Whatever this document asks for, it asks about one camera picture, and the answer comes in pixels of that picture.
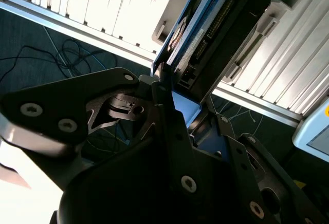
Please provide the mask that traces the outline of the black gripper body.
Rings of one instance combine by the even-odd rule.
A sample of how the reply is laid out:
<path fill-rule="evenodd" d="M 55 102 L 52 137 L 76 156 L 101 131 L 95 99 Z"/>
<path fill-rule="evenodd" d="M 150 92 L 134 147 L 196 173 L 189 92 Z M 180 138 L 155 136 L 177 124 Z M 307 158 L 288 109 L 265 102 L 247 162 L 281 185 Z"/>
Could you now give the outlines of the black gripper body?
<path fill-rule="evenodd" d="M 141 141 L 69 184 L 58 223 L 239 222 L 230 165 L 192 147 L 169 92 L 153 101 Z"/>

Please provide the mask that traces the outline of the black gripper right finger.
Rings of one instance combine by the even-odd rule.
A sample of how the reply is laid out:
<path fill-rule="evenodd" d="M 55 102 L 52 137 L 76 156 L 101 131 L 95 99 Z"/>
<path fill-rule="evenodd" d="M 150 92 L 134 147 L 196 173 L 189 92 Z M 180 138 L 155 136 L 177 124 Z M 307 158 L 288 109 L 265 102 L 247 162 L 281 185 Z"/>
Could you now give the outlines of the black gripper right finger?
<path fill-rule="evenodd" d="M 223 138 L 217 152 L 230 165 L 242 223 L 327 223 L 328 220 L 251 134 L 232 138 L 229 120 L 216 114 Z"/>

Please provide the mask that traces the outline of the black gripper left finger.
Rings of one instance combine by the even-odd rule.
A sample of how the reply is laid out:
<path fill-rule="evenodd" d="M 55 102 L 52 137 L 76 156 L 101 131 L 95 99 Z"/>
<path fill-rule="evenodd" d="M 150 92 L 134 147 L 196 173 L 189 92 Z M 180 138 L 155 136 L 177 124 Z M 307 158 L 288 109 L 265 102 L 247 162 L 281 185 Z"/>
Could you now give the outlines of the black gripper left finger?
<path fill-rule="evenodd" d="M 171 77 L 113 68 L 8 93 L 1 98 L 1 136 L 45 156 L 70 158 L 88 135 L 128 120 L 137 127 L 130 148 L 151 124 L 154 90 L 172 96 Z"/>

